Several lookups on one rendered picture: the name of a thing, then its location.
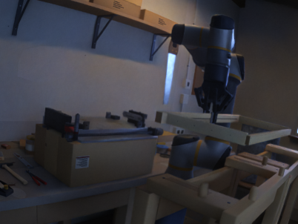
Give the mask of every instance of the white label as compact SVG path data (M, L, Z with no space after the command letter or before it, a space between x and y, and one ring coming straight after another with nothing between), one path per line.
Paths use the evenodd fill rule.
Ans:
M76 169L88 168L90 156L77 157L76 158Z

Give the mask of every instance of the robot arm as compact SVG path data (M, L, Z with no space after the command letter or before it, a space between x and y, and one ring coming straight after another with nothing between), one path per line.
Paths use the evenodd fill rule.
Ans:
M211 123L216 123L217 114L234 98L227 90L229 76L240 82L244 79L244 59L231 53L235 44L233 19L215 15L210 28L176 24L172 41L184 45L195 64L205 71L202 86L195 89L196 98L204 113L211 112Z

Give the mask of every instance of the shelf bracket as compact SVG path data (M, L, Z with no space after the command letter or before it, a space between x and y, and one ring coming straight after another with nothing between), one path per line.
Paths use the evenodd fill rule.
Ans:
M18 33L19 23L21 21L21 18L24 15L25 10L27 9L29 2L30 2L30 0L26 1L26 4L23 9L24 0L19 0L18 7L16 8L15 22L13 23L13 35L14 36L16 36Z
M106 15L106 16L97 16L95 27L94 27L94 33L93 33L93 41L92 41L92 48L93 49L96 48L96 43L99 40L99 37L104 33L105 29L107 29L107 26L110 24L110 22L113 20L113 18L115 16L117 16L117 15L113 14L113 15ZM109 21L107 22L107 24L105 25L105 27L102 29L102 31L99 34L99 26L100 26L100 22L102 20L102 17L110 17L110 19L109 19Z
M160 44L160 46L155 50L155 44L156 44L156 37L157 36L165 36L165 40ZM150 52L150 60L153 61L153 57L155 53L162 47L162 45L168 40L170 37L170 34L154 34L153 35L153 41L152 41L152 46L151 46L151 52Z

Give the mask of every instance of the wall outlet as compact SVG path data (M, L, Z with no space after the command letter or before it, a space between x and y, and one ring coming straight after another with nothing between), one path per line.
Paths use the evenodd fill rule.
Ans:
M175 133L175 134L184 134L185 133L185 129L180 128L180 127L173 127L172 133Z
M180 95L180 103L183 105L188 104L188 94L181 94Z
M183 87L186 89L191 89L191 80L190 79L184 79Z

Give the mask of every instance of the hammer handle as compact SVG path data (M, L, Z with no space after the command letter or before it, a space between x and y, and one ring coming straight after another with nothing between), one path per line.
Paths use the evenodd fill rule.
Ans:
M18 175L15 171L13 171L7 165L3 165L2 167L5 168L8 172L10 172L16 179L18 179L19 181L21 181L23 183L23 185L28 184L28 181L27 180L25 180L23 177L21 177L20 175Z

